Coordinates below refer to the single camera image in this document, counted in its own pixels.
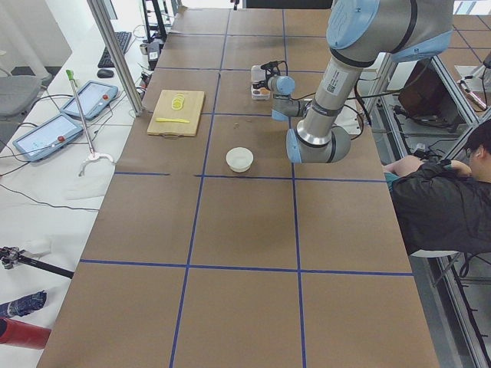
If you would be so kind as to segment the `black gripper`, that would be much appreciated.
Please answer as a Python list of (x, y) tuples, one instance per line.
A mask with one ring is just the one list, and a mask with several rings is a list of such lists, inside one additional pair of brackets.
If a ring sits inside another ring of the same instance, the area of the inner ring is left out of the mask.
[(259, 81), (257, 82), (257, 88), (260, 87), (267, 88), (268, 82), (272, 77), (282, 75), (281, 70), (279, 68), (280, 64), (286, 64), (286, 61), (285, 60), (269, 61), (259, 66), (260, 70), (264, 71), (264, 75), (260, 77)]

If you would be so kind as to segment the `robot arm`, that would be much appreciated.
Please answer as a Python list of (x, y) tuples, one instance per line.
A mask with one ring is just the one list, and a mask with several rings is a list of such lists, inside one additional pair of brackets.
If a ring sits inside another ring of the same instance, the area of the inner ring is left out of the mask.
[(363, 69), (381, 52), (395, 63), (442, 53), (450, 45), (452, 24), (452, 1), (338, 1), (326, 31), (331, 59), (314, 97), (293, 100), (295, 82), (281, 74), (276, 61), (252, 67), (252, 96), (272, 95), (275, 120), (300, 119), (286, 135), (291, 162), (335, 163), (351, 147), (348, 132), (335, 121)]

